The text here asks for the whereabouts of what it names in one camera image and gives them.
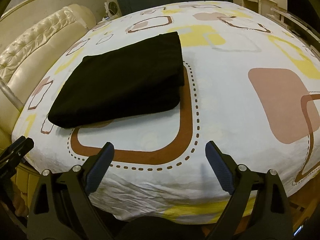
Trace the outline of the person left hand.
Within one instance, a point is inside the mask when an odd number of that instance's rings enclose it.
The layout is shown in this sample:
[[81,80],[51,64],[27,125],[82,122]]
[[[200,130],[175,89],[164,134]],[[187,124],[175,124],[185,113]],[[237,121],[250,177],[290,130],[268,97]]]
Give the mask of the person left hand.
[[15,215],[17,217],[27,217],[29,213],[29,209],[25,204],[24,199],[21,196],[21,191],[18,189],[16,185],[14,185],[13,187],[12,204],[15,208]]

